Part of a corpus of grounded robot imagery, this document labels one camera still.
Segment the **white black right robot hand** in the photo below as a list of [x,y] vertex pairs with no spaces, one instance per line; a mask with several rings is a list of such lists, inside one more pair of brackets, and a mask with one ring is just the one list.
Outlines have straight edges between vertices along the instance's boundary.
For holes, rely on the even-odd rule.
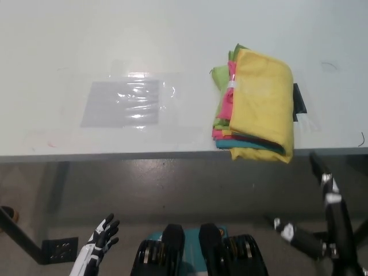
[[273,219],[274,229],[283,240],[311,259],[330,258],[332,275],[364,275],[347,205],[334,176],[316,153],[311,153],[309,160],[322,191],[327,231],[311,233],[278,217]]

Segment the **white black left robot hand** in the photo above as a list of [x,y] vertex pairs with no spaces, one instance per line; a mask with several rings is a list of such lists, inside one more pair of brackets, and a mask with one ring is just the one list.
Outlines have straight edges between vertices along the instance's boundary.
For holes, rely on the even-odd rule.
[[115,245],[119,238],[119,220],[114,220],[114,214],[109,214],[96,227],[88,242],[80,250],[70,276],[96,276],[105,254]]

